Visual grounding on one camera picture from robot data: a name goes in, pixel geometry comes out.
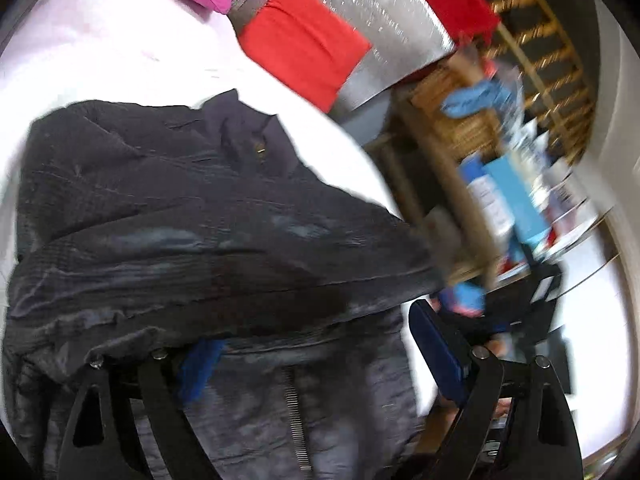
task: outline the dark garment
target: dark garment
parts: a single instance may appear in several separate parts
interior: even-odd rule
[[[186,413],[224,478],[302,477],[285,367],[318,478],[372,478],[416,430],[397,305],[439,287],[427,248],[318,180],[235,91],[201,110],[85,102],[36,121],[17,233],[4,389],[48,478],[87,362],[200,338],[225,352]]]

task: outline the screw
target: screw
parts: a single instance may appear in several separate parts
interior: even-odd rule
[[[100,368],[102,368],[102,365],[104,364],[104,357],[102,357],[101,355],[98,355],[94,358],[93,361],[91,361],[89,363],[89,366],[91,368],[94,368],[96,370],[99,370]]]
[[[551,362],[549,362],[549,359],[547,359],[543,355],[536,356],[536,364],[540,368],[549,368],[551,366]]]
[[[165,359],[168,355],[169,354],[164,348],[159,348],[158,350],[154,350],[153,352],[151,352],[151,357],[156,361],[161,361],[162,359]]]
[[[487,359],[489,357],[489,351],[484,346],[474,346],[471,353],[478,359]]]

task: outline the zipper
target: zipper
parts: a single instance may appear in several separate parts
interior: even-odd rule
[[[289,423],[291,435],[293,437],[293,448],[298,459],[300,471],[305,480],[313,480],[314,472],[309,460],[309,453],[306,449],[305,433],[302,428],[302,416],[300,415],[300,403],[298,402],[298,392],[295,385],[295,374],[293,366],[285,368],[285,400],[289,410]]]

